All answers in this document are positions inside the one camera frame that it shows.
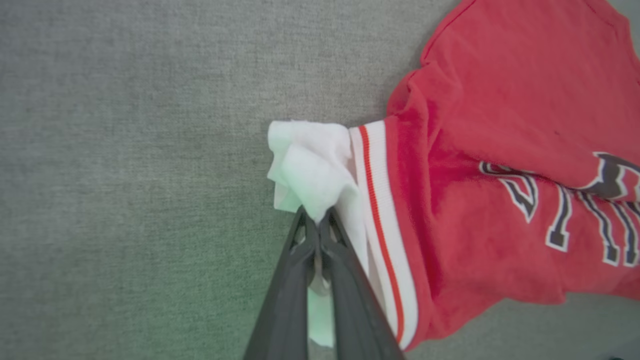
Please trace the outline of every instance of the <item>printed lettering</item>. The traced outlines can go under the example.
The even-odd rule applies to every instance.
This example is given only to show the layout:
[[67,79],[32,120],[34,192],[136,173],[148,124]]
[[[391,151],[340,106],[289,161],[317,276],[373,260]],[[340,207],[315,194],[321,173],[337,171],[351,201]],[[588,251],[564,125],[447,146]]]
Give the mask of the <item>printed lettering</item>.
[[[606,152],[594,152],[593,155],[600,159],[598,175],[591,183],[579,190],[603,199],[640,201],[640,167],[638,165]],[[630,195],[624,183],[626,174],[633,174],[638,178]]]
[[593,200],[593,195],[578,192],[578,198],[582,200],[587,209],[596,216],[600,223],[600,237],[604,245],[604,255],[602,261],[606,264],[618,266],[620,262],[620,247],[613,241],[613,235],[611,234],[611,221],[607,218],[607,215],[598,209],[598,206]]
[[554,223],[549,227],[547,233],[547,245],[556,250],[566,252],[569,247],[569,232],[566,230],[566,225],[572,215],[571,197],[569,191],[559,184],[556,184],[558,188],[558,210]]
[[[637,204],[627,202],[624,206],[635,216],[640,224],[640,210],[638,210]],[[627,241],[627,247],[625,248],[625,266],[636,266],[638,265],[638,257],[640,256],[640,245],[638,244],[640,239],[638,238],[637,229],[631,219],[627,218],[627,220],[631,237],[629,238],[630,240]]]
[[[499,177],[498,180],[507,188],[513,204],[524,214],[527,223],[530,223],[538,208],[536,180],[531,176],[524,175],[521,171],[503,166],[496,167],[484,161],[480,162],[480,171]],[[520,183],[515,179],[521,180],[524,188],[521,188]]]

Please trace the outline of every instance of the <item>white cloth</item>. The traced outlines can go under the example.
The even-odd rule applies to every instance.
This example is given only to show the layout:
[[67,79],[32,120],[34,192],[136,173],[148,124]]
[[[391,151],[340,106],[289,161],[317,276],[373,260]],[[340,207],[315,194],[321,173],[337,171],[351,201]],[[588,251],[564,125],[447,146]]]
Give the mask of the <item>white cloth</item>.
[[[273,206],[296,212],[302,205],[316,223],[336,207],[340,220],[369,275],[367,235],[361,195],[349,171],[351,138],[346,127],[306,121],[274,121],[269,126],[273,163],[267,177],[275,182]],[[331,298],[308,291],[309,336],[333,346]]]

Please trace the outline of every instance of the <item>gray surface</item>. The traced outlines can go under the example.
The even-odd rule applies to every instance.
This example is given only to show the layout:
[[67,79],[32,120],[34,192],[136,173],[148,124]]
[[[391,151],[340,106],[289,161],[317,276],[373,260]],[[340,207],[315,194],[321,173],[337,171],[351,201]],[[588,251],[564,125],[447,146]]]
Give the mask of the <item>gray surface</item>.
[[640,359],[640,338],[633,339],[618,348],[612,348],[598,357],[594,357],[593,360],[611,360],[614,358],[627,360]]
[[[291,221],[269,122],[382,118],[454,4],[0,2],[0,359],[238,358]],[[503,302],[409,358],[591,359],[639,322]]]

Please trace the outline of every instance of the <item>red shirt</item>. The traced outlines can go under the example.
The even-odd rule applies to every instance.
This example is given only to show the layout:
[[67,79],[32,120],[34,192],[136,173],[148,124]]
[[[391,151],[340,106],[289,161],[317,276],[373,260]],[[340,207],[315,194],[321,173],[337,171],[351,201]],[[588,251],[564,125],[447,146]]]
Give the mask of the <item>red shirt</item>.
[[503,298],[640,300],[640,61],[604,0],[463,0],[351,130],[398,341]]

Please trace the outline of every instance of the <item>white wipe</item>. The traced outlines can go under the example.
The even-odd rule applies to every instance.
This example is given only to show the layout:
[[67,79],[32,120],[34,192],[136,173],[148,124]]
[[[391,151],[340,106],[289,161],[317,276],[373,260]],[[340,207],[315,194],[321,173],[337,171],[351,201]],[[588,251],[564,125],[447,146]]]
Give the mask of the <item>white wipe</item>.
[[[369,275],[362,200],[348,169],[353,155],[347,128],[339,124],[274,121],[269,126],[268,141],[273,163],[267,177],[276,184],[273,206],[294,213],[302,205],[317,224],[327,209],[335,206],[358,260]],[[308,291],[308,303],[309,336],[319,345],[332,347],[330,297]]]

